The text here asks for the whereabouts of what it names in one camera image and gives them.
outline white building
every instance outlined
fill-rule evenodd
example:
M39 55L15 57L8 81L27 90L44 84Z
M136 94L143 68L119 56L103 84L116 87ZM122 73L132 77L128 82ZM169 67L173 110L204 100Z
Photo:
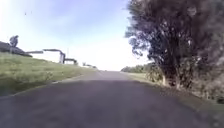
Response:
M58 49L43 49L40 51L29 51L26 53L32 55L33 58L36 59L43 59L61 64L64 64L65 62L65 54Z

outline asphalt road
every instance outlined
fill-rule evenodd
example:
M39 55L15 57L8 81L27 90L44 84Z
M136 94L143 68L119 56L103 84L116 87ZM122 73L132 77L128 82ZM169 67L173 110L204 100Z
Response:
M98 72L0 99L0 128L212 128L210 122L118 72Z

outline grass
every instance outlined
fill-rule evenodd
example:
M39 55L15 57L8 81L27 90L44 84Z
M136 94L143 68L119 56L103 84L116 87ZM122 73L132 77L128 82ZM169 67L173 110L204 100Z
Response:
M93 71L6 53L0 53L0 69L1 96Z
M149 83L147 85L156 87L164 95L174 97L180 103L192 108L203 116L211 117L213 123L215 122L214 125L219 125L218 127L224 128L224 105L204 100L195 95L192 95L192 93L187 91L179 91L163 86L161 83L152 83L148 81L145 77L145 74L142 73L127 73L127 75L129 75L134 80Z

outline building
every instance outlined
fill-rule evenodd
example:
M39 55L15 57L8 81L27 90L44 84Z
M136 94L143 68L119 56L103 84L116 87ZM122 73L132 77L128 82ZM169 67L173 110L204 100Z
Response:
M65 58L65 64L78 65L77 60L72 58Z
M12 47L9 43L4 43L0 41L0 52L12 53L21 56L32 57L31 55L24 52L22 49L18 47Z
M32 55L33 58L43 59L61 64L65 63L65 53L63 53L59 49L43 49L39 51L29 51L26 53Z

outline hillside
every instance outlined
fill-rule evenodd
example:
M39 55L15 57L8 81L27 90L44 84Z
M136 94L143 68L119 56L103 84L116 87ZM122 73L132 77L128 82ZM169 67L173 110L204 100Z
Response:
M0 54L0 69L0 95L14 94L93 71L74 65L62 65L6 53Z

